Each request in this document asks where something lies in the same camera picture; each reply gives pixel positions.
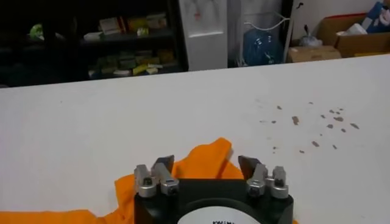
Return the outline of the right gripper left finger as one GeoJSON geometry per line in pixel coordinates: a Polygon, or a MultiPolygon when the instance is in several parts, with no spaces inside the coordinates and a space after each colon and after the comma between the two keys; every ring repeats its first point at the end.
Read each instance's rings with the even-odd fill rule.
{"type": "Polygon", "coordinates": [[[174,196],[179,192],[179,180],[171,174],[174,155],[159,157],[151,170],[139,164],[134,170],[135,192],[143,198],[152,198],[158,193],[174,196]]]}

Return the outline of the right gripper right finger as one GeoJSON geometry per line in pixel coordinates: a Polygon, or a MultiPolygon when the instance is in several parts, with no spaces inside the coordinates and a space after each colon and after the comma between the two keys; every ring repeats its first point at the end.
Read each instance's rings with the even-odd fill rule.
{"type": "Polygon", "coordinates": [[[238,162],[250,197],[261,197],[269,191],[274,198],[288,198],[289,186],[283,166],[275,166],[270,175],[267,167],[256,158],[241,155],[238,162]]]}

